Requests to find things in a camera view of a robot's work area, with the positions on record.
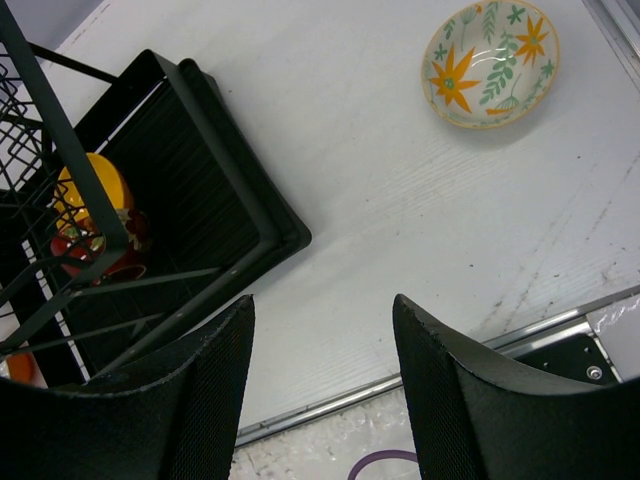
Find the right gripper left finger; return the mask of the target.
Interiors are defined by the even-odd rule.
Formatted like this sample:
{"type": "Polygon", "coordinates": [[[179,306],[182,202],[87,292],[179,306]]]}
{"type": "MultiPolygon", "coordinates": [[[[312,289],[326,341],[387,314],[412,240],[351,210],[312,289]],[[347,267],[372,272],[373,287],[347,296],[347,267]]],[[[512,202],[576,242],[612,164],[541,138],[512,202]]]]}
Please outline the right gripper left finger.
{"type": "Polygon", "coordinates": [[[4,479],[226,479],[255,328],[252,296],[84,385],[1,381],[4,479]]]}

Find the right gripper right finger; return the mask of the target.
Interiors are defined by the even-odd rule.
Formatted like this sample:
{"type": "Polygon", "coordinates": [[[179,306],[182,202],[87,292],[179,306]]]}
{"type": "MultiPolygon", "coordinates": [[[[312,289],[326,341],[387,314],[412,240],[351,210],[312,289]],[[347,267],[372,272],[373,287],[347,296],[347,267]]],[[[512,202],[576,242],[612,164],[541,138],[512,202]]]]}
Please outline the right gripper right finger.
{"type": "Polygon", "coordinates": [[[535,369],[402,294],[392,317],[422,478],[638,478],[637,380],[596,386],[535,369]]]}

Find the orange bowl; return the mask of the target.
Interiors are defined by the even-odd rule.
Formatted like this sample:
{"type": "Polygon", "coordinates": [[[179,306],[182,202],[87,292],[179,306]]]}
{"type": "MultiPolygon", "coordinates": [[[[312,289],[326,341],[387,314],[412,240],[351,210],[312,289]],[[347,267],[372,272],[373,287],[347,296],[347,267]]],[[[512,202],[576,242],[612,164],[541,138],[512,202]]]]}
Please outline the orange bowl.
{"type": "Polygon", "coordinates": [[[9,378],[18,383],[31,384],[35,376],[35,363],[30,353],[20,353],[6,359],[9,378]]]}

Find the red bowl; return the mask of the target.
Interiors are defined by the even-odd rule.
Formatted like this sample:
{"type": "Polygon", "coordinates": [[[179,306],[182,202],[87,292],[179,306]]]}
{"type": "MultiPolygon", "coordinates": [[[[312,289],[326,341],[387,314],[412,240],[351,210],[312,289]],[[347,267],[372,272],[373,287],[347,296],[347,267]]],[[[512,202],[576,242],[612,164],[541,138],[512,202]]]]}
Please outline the red bowl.
{"type": "Polygon", "coordinates": [[[92,285],[136,280],[146,273],[153,243],[150,220],[135,208],[116,213],[121,224],[117,235],[104,234],[88,214],[59,225],[49,247],[55,257],[62,258],[62,269],[70,277],[77,277],[104,257],[103,269],[92,285]]]}

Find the white floral bowl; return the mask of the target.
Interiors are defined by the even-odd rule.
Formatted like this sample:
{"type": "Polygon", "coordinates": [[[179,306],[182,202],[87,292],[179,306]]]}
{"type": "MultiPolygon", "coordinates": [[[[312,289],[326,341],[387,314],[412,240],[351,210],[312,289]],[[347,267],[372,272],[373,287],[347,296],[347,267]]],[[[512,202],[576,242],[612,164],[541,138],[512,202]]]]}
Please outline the white floral bowl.
{"type": "Polygon", "coordinates": [[[554,82],[560,43],[543,11],[525,1],[480,1],[435,31],[420,69],[425,99],[449,123],[505,126],[533,109],[554,82]]]}

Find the black drip tray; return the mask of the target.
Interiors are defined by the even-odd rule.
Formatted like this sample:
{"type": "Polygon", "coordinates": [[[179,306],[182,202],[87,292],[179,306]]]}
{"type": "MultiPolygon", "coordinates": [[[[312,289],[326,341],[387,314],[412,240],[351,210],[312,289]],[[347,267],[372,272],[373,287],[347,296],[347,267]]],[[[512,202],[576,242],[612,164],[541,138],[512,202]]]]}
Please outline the black drip tray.
{"type": "Polygon", "coordinates": [[[90,375],[183,335],[311,242],[191,59],[141,52],[75,132],[123,175],[152,237],[138,285],[85,290],[65,309],[90,375]]]}

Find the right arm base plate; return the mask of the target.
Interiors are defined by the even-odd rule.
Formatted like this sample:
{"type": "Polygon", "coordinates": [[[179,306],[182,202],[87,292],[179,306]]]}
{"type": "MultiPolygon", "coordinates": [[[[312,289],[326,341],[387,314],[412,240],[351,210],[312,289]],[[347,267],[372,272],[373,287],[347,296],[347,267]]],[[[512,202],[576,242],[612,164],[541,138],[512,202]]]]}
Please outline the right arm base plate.
{"type": "Polygon", "coordinates": [[[515,357],[520,363],[556,376],[600,386],[618,384],[596,341],[579,334],[515,357]]]}

